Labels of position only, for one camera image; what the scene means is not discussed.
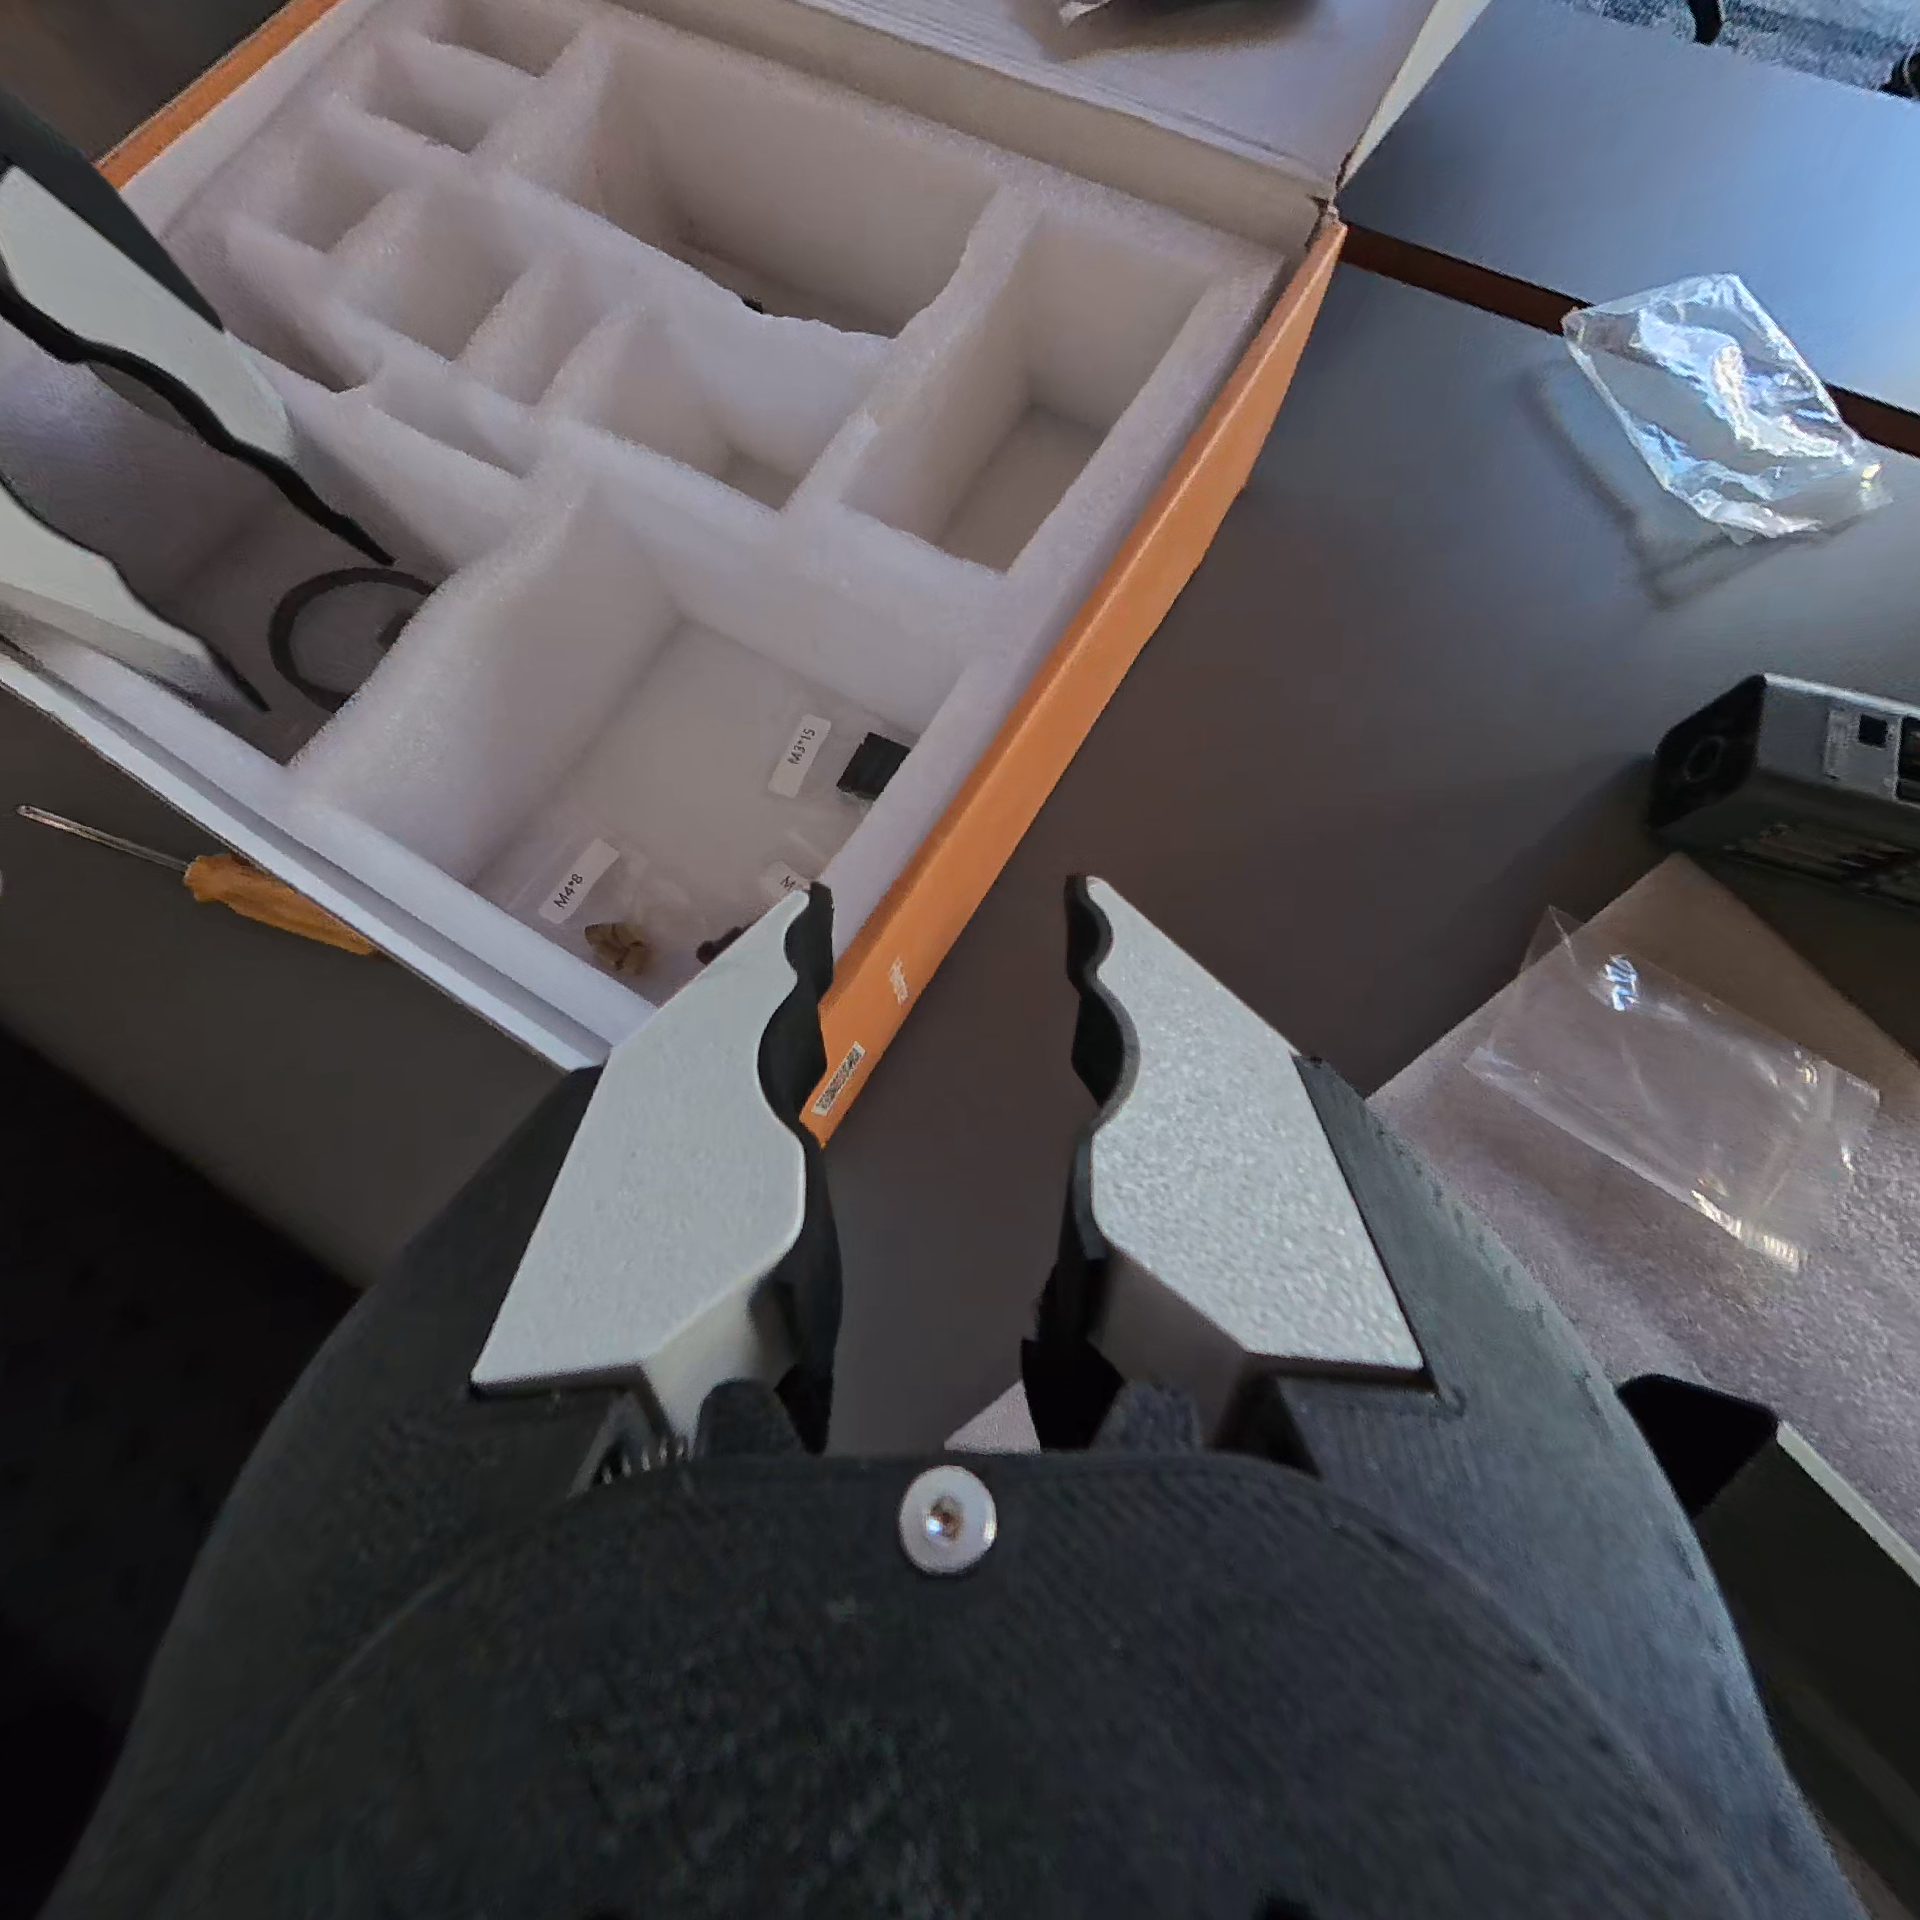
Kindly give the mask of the clear bag black part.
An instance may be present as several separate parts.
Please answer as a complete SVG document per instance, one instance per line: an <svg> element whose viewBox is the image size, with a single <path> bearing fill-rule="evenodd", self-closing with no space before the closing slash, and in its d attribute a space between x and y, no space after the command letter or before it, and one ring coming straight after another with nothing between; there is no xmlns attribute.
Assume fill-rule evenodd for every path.
<svg viewBox="0 0 1920 1920"><path fill-rule="evenodd" d="M837 796L871 806L899 774L913 742L882 729L849 729L822 709L798 709L772 755L764 793L781 803Z"/></svg>

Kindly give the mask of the flat clear plastic bag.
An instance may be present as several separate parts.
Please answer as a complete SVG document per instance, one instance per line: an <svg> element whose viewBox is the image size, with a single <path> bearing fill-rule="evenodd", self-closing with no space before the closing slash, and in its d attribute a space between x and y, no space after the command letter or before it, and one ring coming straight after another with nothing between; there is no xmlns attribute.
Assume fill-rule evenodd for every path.
<svg viewBox="0 0 1920 1920"><path fill-rule="evenodd" d="M1551 909L1467 1073L1802 1269L1881 1108L1870 1078Z"/></svg>

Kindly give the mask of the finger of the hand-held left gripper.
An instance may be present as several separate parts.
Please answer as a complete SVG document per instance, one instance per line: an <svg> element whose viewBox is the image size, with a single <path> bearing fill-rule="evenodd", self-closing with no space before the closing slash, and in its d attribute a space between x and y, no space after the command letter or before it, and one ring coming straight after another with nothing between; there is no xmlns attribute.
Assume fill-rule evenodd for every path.
<svg viewBox="0 0 1920 1920"><path fill-rule="evenodd" d="M364 560L392 553L300 468L300 434L251 351L130 213L97 220L25 163L2 163L2 316L69 365L155 393L212 452L251 468Z"/></svg>
<svg viewBox="0 0 1920 1920"><path fill-rule="evenodd" d="M69 637L212 709L270 705L208 642L155 611L119 569L61 532L2 478L2 611Z"/></svg>

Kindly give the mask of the clear bag brass nuts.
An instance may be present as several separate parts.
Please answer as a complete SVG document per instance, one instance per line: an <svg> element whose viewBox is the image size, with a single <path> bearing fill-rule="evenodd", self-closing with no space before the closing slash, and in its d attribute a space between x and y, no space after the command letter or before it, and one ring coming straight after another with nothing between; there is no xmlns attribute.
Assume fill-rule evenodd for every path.
<svg viewBox="0 0 1920 1920"><path fill-rule="evenodd" d="M545 938L635 987L669 991L690 969L700 912L686 882L613 829L540 854L522 912Z"/></svg>

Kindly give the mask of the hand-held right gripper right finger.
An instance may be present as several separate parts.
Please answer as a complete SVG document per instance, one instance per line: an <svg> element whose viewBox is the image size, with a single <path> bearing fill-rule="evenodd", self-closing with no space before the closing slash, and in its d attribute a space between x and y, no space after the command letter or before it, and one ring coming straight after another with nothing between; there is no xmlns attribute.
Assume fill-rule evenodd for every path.
<svg viewBox="0 0 1920 1920"><path fill-rule="evenodd" d="M1040 1445L1092 1445L1131 1383L1183 1392L1203 1444L1265 1378L1423 1383L1308 1057L1109 882L1065 907L1092 1117L1021 1347Z"/></svg>

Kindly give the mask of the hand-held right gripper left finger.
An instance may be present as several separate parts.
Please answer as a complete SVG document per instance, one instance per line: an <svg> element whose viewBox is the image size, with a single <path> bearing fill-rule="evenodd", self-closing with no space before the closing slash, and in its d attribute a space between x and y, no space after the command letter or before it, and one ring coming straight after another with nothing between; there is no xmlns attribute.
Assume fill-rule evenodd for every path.
<svg viewBox="0 0 1920 1920"><path fill-rule="evenodd" d="M690 1438L707 1392L754 1378L827 1445L842 1261L822 1145L832 898L789 890L598 1076L469 1366L484 1400L635 1388Z"/></svg>

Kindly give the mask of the orange white foam-lined box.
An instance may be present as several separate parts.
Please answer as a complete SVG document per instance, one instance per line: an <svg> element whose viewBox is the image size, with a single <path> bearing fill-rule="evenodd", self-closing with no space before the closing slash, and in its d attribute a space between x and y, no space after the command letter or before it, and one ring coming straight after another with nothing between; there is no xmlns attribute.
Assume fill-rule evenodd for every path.
<svg viewBox="0 0 1920 1920"><path fill-rule="evenodd" d="M2 690L553 1066L613 829L832 898L831 1137L1244 489L1339 196L1484 3L285 3L87 157L364 560L2 320L2 478L270 705L2 611ZM764 793L798 709L913 742Z"/></svg>

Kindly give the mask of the clear bag dark screws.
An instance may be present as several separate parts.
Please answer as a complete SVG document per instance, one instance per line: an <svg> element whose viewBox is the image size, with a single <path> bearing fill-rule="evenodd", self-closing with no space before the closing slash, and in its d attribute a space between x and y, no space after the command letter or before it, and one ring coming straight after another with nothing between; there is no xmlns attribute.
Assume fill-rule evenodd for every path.
<svg viewBox="0 0 1920 1920"><path fill-rule="evenodd" d="M725 954L770 907L789 894L805 894L818 882L818 862L778 854L750 877L745 902L730 907L725 924L694 944L694 963L707 965Z"/></svg>

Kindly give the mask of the folded clear plastic bag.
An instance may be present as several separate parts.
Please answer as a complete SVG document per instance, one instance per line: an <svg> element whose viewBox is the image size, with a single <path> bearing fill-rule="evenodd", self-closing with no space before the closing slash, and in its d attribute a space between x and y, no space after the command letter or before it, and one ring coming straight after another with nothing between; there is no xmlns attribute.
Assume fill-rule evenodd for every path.
<svg viewBox="0 0 1920 1920"><path fill-rule="evenodd" d="M1828 537L1884 506L1884 460L1733 271L1560 321L1577 373L1647 483L1718 541Z"/></svg>

